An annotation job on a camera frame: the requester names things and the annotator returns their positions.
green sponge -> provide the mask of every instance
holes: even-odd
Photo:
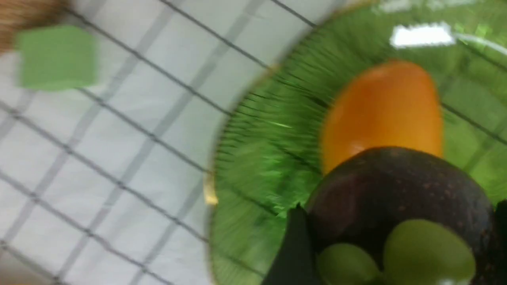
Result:
[[[93,85],[96,81],[95,40],[86,31],[61,25],[23,31],[21,86],[59,91]]]

green glass plate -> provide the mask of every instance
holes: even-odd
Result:
[[[258,285],[273,261],[285,213],[322,177],[318,136],[337,92],[392,58],[415,62],[439,87],[445,158],[507,197],[507,2],[398,0],[333,17],[244,97],[216,149],[218,204],[209,257],[218,285]],[[397,26],[448,25],[453,45],[397,49]]]

black object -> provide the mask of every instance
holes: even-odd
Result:
[[[399,223],[425,219],[454,231],[474,252],[473,285],[506,285],[507,263],[491,200],[463,170],[406,148],[372,148],[326,175],[306,207],[318,253],[352,243],[383,268],[387,237]]]
[[[283,243],[262,285],[323,285],[301,205],[288,211]]]

avocado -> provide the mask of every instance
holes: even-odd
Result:
[[[436,156],[398,147],[366,150],[326,175],[306,207],[317,252],[352,243],[383,268],[384,244],[394,227],[424,219],[453,230],[471,247],[473,285],[507,283],[493,205],[471,177]]]

grape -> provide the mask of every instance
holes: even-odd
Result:
[[[317,269],[326,285],[367,285],[380,276],[372,257],[347,243],[324,249],[317,257]]]
[[[476,269],[465,241],[425,220],[399,224],[387,238],[383,261],[390,285],[465,285]]]

